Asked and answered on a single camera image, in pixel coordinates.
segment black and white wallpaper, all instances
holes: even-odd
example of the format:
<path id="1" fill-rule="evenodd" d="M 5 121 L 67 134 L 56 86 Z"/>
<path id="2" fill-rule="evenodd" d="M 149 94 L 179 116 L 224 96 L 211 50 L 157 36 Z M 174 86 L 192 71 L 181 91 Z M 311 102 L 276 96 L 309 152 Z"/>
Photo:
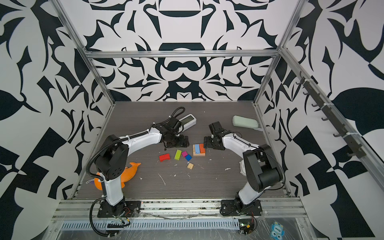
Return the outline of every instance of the black and white wallpaper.
<path id="1" fill-rule="evenodd" d="M 93 51 L 276 49 L 297 1 L 61 0 Z"/>
<path id="2" fill-rule="evenodd" d="M 382 1 L 309 0 L 288 50 L 383 158 Z M 259 101 L 319 239 L 381 239 L 384 192 L 281 60 Z"/>
<path id="3" fill-rule="evenodd" d="M 253 100 L 272 57 L 103 58 L 116 101 Z"/>
<path id="4" fill-rule="evenodd" d="M 43 232 L 110 107 L 47 0 L 0 1 L 1 239 Z"/>

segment orange dolphin toy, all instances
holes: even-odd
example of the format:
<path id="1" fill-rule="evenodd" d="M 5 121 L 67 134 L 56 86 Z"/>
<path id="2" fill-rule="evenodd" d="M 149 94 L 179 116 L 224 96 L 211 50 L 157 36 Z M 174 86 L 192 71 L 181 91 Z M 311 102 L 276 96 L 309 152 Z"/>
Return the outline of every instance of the orange dolphin toy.
<path id="1" fill-rule="evenodd" d="M 133 178 L 133 176 L 135 176 L 136 174 L 136 171 L 137 171 L 137 167 L 141 164 L 140 162 L 139 163 L 135 163 L 135 162 L 130 162 L 129 164 L 132 165 L 132 167 L 128 168 L 128 167 L 125 167 L 124 169 L 124 172 L 121 174 L 121 188 L 125 187 L 125 182 L 128 182 L 129 180 L 131 180 Z M 99 190 L 102 190 L 101 188 L 101 182 L 99 182 L 100 180 L 95 177 L 95 186 L 97 187 L 97 189 Z"/>

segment paper scrap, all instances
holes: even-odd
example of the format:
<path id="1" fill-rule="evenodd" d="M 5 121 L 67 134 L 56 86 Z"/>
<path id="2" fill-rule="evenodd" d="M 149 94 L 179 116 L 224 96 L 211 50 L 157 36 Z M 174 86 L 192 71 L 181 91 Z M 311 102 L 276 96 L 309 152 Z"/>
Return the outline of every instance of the paper scrap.
<path id="1" fill-rule="evenodd" d="M 160 174 L 159 174 L 159 176 L 160 176 Z M 160 176 L 161 177 L 161 176 Z M 163 183 L 164 183 L 164 186 L 166 185 L 166 183 L 165 183 L 165 181 L 164 181 L 164 179 L 161 177 L 161 180 L 163 180 Z"/>

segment blue cartoon keychain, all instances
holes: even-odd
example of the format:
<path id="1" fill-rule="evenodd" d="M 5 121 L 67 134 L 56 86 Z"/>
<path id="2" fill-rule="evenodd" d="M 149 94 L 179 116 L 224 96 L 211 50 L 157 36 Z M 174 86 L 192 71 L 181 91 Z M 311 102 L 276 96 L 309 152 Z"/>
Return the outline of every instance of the blue cartoon keychain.
<path id="1" fill-rule="evenodd" d="M 284 235 L 284 230 L 283 230 L 283 225 L 281 225 L 278 222 L 274 222 L 271 225 L 271 238 L 276 239 L 276 240 L 283 240 L 283 235 Z"/>

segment red block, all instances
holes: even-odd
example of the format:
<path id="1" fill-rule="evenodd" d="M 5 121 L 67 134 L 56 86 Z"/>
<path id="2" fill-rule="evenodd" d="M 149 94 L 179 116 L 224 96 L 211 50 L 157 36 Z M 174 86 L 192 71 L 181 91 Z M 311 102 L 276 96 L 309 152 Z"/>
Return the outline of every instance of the red block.
<path id="1" fill-rule="evenodd" d="M 169 153 L 159 156 L 160 162 L 164 160 L 170 160 Z"/>

